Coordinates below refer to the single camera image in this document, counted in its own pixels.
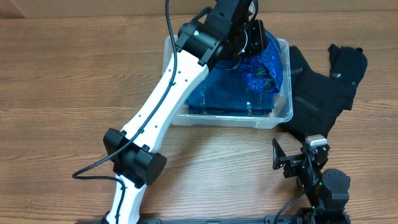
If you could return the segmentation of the blue sequin glitter garment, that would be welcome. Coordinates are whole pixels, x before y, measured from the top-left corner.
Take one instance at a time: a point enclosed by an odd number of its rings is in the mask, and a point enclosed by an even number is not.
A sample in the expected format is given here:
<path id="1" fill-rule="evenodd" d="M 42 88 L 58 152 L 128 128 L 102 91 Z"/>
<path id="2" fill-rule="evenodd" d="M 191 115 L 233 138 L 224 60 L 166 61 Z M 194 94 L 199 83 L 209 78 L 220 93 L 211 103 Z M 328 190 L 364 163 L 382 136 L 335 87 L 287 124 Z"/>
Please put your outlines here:
<path id="1" fill-rule="evenodd" d="M 264 31 L 269 45 L 259 54 L 237 61 L 223 61 L 215 65 L 220 70 L 235 70 L 255 92 L 276 95 L 283 83 L 283 66 L 280 58 L 278 40 L 268 31 Z"/>

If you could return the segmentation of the blue denim jeans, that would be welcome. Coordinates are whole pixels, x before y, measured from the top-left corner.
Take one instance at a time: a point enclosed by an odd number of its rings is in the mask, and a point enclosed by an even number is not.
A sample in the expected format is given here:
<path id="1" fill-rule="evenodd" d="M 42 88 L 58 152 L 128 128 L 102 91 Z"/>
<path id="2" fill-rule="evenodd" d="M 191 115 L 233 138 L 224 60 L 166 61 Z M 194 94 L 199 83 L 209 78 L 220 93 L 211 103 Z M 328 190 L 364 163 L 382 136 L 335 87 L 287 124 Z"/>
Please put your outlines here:
<path id="1" fill-rule="evenodd" d="M 264 116 L 275 108 L 274 99 L 248 86 L 237 70 L 214 68 L 186 99 L 189 114 Z"/>

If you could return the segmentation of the black garment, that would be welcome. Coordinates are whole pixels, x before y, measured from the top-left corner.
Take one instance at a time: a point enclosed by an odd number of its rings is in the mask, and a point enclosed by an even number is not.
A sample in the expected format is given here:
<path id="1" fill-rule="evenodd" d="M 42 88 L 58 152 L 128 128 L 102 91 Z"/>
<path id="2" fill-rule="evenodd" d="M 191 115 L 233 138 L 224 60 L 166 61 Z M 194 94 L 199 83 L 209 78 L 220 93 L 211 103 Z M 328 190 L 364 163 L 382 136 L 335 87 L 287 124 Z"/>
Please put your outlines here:
<path id="1" fill-rule="evenodd" d="M 280 126 L 304 143 L 309 136 L 327 137 L 343 110 L 351 110 L 368 60 L 362 48 L 331 44 L 330 75 L 311 69 L 298 47 L 290 47 L 293 117 Z"/>

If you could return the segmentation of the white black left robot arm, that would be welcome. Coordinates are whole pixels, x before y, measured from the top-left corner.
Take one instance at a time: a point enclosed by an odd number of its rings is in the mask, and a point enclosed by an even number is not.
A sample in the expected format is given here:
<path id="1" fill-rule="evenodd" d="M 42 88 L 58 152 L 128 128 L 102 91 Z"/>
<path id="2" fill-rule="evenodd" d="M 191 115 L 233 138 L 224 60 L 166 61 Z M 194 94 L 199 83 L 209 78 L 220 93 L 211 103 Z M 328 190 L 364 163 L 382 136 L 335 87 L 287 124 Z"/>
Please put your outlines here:
<path id="1" fill-rule="evenodd" d="M 122 130 L 109 129 L 103 142 L 114 164 L 116 192 L 102 223 L 137 223 L 147 186 L 163 171 L 160 145 L 189 94 L 220 61 L 257 55 L 268 45 L 256 16 L 258 2 L 218 0 L 184 23 L 171 37 L 172 56 L 162 78 Z"/>

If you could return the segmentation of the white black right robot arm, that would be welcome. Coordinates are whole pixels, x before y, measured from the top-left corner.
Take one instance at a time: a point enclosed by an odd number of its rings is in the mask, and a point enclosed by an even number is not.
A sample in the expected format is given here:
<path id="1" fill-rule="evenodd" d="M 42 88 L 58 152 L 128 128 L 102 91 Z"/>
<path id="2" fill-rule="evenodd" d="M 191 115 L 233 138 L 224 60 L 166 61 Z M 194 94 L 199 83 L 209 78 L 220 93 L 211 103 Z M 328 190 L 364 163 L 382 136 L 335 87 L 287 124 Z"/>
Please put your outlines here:
<path id="1" fill-rule="evenodd" d="M 274 218 L 267 218 L 271 223 L 350 223 L 345 212 L 349 200 L 351 179 L 338 169 L 322 170 L 328 161 L 330 147 L 327 139 L 318 134 L 305 139 L 300 147 L 300 154 L 286 156 L 276 139 L 272 140 L 274 170 L 283 168 L 284 177 L 296 177 L 301 191 Z M 282 213 L 300 197 L 305 195 L 310 207 L 301 208 L 294 216 Z"/>

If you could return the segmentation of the clear plastic storage bin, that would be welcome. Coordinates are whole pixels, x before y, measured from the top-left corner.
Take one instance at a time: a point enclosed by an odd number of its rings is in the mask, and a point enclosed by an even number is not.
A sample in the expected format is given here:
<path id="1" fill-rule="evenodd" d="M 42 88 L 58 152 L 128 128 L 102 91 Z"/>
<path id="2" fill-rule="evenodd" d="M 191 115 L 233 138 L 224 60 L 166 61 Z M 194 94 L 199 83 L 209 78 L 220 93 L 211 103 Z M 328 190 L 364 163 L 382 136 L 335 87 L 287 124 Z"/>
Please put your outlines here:
<path id="1" fill-rule="evenodd" d="M 188 106 L 182 105 L 172 120 L 175 126 L 234 126 L 254 129 L 272 129 L 280 123 L 290 121 L 294 115 L 290 72 L 290 46 L 285 39 L 277 39 L 283 67 L 283 82 L 280 92 L 274 96 L 274 109 L 264 116 L 215 116 L 189 114 Z"/>

